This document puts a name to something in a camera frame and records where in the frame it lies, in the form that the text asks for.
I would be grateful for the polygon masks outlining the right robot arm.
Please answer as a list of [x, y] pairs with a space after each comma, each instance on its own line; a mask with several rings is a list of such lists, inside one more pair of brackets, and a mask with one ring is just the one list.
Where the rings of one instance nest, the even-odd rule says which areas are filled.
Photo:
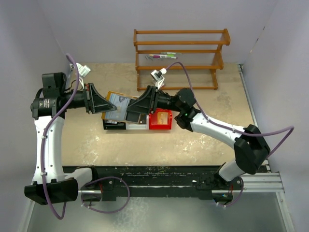
[[193, 91], [182, 88], [174, 96], [154, 86], [148, 86], [145, 92], [127, 107], [129, 114], [152, 114], [157, 109], [178, 112], [177, 125], [191, 132], [201, 133], [225, 143], [234, 150], [235, 159], [224, 163], [216, 173], [215, 185], [226, 189], [232, 180], [242, 174], [256, 174], [270, 154], [270, 148], [260, 130], [254, 126], [235, 126], [224, 123], [195, 108]]

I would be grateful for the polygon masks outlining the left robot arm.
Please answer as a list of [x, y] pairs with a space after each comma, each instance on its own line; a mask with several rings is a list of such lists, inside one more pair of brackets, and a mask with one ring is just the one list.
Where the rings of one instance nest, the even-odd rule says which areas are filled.
[[37, 133], [37, 161], [32, 183], [24, 187], [24, 194], [40, 205], [75, 201], [83, 185], [88, 189], [99, 185], [93, 167], [76, 168], [69, 174], [63, 171], [61, 141], [66, 110], [85, 108], [92, 114], [116, 110], [114, 104], [97, 92], [94, 84], [66, 92], [66, 80], [61, 72], [43, 74], [43, 87], [30, 106]]

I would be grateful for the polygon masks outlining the orange leather card holder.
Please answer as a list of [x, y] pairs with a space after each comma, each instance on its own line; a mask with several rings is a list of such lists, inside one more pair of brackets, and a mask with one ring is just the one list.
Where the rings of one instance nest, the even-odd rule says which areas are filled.
[[102, 119], [117, 122], [138, 123], [140, 114], [127, 112], [128, 106], [133, 103], [137, 97], [109, 91], [106, 99], [111, 102], [116, 109], [102, 113]]

